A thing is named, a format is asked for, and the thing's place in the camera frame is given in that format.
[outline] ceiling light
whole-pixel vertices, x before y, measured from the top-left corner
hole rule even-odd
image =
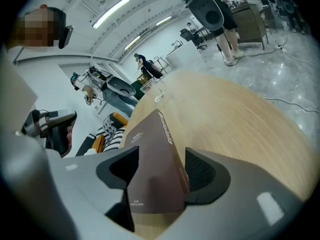
[[[94,29],[99,28],[99,26],[116,10],[118,10],[120,7],[124,6],[126,3],[128,3],[130,0],[121,0],[118,3],[116,3],[114,6],[112,6],[109,10],[107,10],[93,25],[92,27]]]
[[[140,39],[140,35],[139,35],[136,39],[134,39],[131,43],[129,43],[129,44],[127,45],[127,47],[124,48],[124,49],[127,51],[127,50],[128,50],[131,46],[133,46],[139,39]]]
[[[171,17],[172,17],[172,16],[169,16],[168,18],[165,18],[165,19],[163,19],[163,20],[159,21],[156,25],[157,25],[157,26],[159,26],[160,24],[162,24],[162,23],[164,23],[164,22],[166,22],[166,21],[170,20],[170,19],[171,19]]]

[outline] marble floor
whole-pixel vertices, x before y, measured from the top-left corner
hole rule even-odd
[[[320,112],[320,49],[310,35],[284,30],[268,32],[269,44],[264,38],[261,43],[243,43],[239,49],[246,55],[270,53],[277,44],[283,46],[288,55],[275,51],[270,54],[243,57],[237,65],[228,67],[218,51],[216,41],[207,42],[201,51],[203,61],[197,61],[189,68],[237,83],[264,98],[278,98],[296,103],[307,110]],[[293,120],[306,134],[310,144],[320,154],[320,113],[306,112],[297,105],[279,100],[269,100],[287,117]]]

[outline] woman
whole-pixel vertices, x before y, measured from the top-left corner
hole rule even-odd
[[[163,76],[161,72],[154,69],[152,64],[146,60],[145,56],[135,53],[134,57],[138,61],[138,70],[141,68],[142,73],[145,74],[146,77],[150,77],[151,79],[152,77],[150,76],[150,74],[158,79]]]

